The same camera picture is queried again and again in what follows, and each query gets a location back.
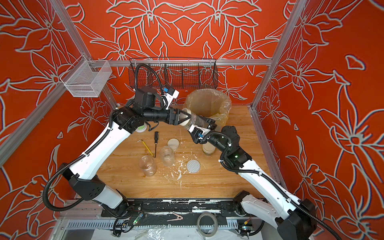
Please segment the beige lidded jar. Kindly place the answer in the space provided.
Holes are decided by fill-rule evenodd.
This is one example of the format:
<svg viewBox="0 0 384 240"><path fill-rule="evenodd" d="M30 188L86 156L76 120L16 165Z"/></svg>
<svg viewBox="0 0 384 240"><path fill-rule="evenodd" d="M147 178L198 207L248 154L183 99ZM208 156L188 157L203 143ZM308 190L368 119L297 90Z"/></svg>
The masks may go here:
<svg viewBox="0 0 384 240"><path fill-rule="evenodd" d="M194 129L194 127L201 127L201 128L205 128L205 129L211 129L212 128L211 126L206 125L205 120L203 120L201 117L192 113L192 116L191 116L189 123L186 126L184 126L184 128L187 129L191 133L192 130Z"/></svg>
<svg viewBox="0 0 384 240"><path fill-rule="evenodd" d="M207 156L213 155L216 151L216 147L213 146L211 143L203 144L202 149L203 149L204 154L206 154Z"/></svg>

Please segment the clear jar with tea leaves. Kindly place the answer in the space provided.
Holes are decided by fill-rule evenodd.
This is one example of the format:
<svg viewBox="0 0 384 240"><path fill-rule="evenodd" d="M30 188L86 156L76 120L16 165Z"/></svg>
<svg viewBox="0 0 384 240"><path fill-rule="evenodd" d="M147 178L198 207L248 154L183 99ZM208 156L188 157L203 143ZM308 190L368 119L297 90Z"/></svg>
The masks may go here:
<svg viewBox="0 0 384 240"><path fill-rule="evenodd" d="M175 163L174 151L169 146L165 146L160 150L160 158L166 167L170 167Z"/></svg>

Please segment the jar with foil seal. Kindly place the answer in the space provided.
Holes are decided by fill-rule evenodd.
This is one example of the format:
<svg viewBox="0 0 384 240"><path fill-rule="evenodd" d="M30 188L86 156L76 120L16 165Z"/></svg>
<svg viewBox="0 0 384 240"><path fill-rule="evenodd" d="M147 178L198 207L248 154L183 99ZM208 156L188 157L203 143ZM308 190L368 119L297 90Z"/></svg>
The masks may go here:
<svg viewBox="0 0 384 240"><path fill-rule="evenodd" d="M147 177L151 177L157 172L156 162L151 155L143 156L139 160L139 167Z"/></svg>

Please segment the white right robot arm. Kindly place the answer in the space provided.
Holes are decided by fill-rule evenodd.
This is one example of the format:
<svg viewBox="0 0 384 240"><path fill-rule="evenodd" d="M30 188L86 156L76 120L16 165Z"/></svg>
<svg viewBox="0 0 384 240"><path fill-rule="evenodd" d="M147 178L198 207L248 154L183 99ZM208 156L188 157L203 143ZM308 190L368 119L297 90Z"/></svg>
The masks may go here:
<svg viewBox="0 0 384 240"><path fill-rule="evenodd" d="M300 200L285 190L263 171L253 158L240 147L240 136L234 126L225 126L219 132L209 120L202 126L191 125L188 131L196 144L210 143L219 151L219 161L228 171L238 174L257 189L266 201L242 193L241 208L275 228L283 240L308 240L318 226L339 240L341 237L316 214L314 204Z"/></svg>

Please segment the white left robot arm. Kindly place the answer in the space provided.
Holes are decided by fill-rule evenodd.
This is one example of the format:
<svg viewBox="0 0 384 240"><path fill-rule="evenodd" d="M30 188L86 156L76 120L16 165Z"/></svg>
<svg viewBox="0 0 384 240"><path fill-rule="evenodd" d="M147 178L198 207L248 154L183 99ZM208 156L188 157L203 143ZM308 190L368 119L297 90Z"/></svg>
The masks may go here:
<svg viewBox="0 0 384 240"><path fill-rule="evenodd" d="M75 160L62 164L50 177L42 192L42 201L47 209L63 212L82 201L94 201L117 219L129 217L131 208L128 201L119 191L101 181L97 172L110 154L137 128L150 122L164 122L174 126L181 124L180 111L171 107L179 92L171 86L163 86L161 83L159 86L159 90L135 88L134 98L110 113L108 125L97 139ZM59 176L64 176L80 196L79 200L66 207L56 207L49 200L51 185Z"/></svg>

